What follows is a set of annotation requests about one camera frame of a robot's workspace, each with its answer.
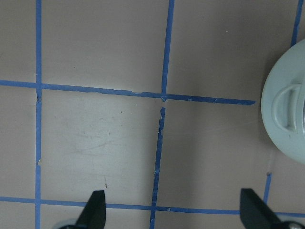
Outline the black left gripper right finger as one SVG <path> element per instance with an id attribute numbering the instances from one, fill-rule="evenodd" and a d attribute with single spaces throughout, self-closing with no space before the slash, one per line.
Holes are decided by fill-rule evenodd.
<path id="1" fill-rule="evenodd" d="M 240 192 L 240 219 L 246 229 L 285 229 L 286 223 L 251 188 Z"/>

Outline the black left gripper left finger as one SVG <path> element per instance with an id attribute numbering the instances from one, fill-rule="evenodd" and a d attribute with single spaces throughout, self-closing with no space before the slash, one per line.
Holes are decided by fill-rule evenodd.
<path id="1" fill-rule="evenodd" d="M 104 190 L 96 190 L 91 194 L 74 227 L 76 229 L 103 229 L 105 223 L 105 192 Z"/>

